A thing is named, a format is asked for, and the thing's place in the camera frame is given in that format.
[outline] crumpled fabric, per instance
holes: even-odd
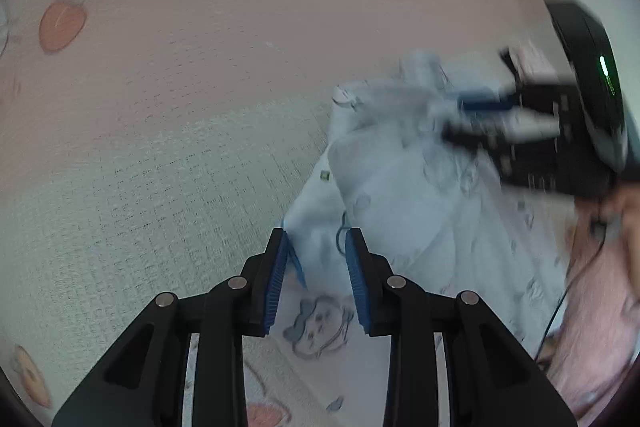
[[[488,156],[440,140],[444,121],[474,124],[458,113],[455,93],[500,88],[482,70],[417,52],[400,78],[336,87],[328,147],[284,217],[297,259],[271,333],[346,426],[382,424],[390,346],[357,322],[344,257],[349,227],[425,291],[476,291],[530,354],[564,290],[566,259],[542,198],[500,187]],[[497,118],[518,133],[518,118]],[[448,425],[436,345],[440,424]]]

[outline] white garment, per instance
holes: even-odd
[[[476,291],[530,353],[562,295],[566,264],[540,198],[501,188],[487,156],[440,140],[443,117],[460,118],[447,91],[497,87],[481,70],[414,54],[402,78],[337,87],[329,146],[285,216],[304,277],[287,273],[271,333],[349,427],[382,425],[389,339],[366,337],[354,316],[348,227],[425,291]]]

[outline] yellow donut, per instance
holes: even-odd
[[[22,346],[15,346],[14,359],[20,381],[29,397],[38,405],[51,408],[51,395],[38,366]]]

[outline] black cable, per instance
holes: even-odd
[[[598,249],[596,250],[596,253],[593,255],[593,257],[591,257],[589,262],[582,267],[582,269],[575,275],[575,277],[573,277],[569,281],[569,284],[566,286],[564,293],[562,293],[562,297],[558,301],[558,305],[556,306],[554,314],[551,315],[551,320],[549,320],[549,324],[546,325],[545,334],[542,335],[542,340],[540,341],[540,345],[538,346],[538,350],[536,352],[536,357],[534,358],[536,362],[540,357],[540,352],[542,352],[542,346],[544,346],[545,344],[546,336],[548,335],[549,330],[551,329],[551,325],[554,323],[554,320],[556,320],[556,315],[558,315],[558,312],[560,311],[560,308],[562,306],[562,303],[564,302],[564,299],[566,298],[567,293],[569,293],[569,290],[574,285],[574,283],[587,272],[587,270],[591,267],[591,265],[596,261],[598,256],[602,253],[602,248],[604,247],[604,242],[606,240],[607,240],[607,225],[604,225],[604,233],[602,234],[602,240],[600,242]]]

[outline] white cloth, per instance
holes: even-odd
[[[366,337],[357,322],[342,253],[348,227],[425,291],[479,293],[530,353],[564,289],[566,264],[540,198],[501,188],[487,156],[439,138],[446,114],[460,118],[447,93],[491,78],[428,54],[412,55],[402,71],[335,89],[329,146],[284,218],[303,277],[287,273],[271,333],[349,427],[382,424],[389,339]]]

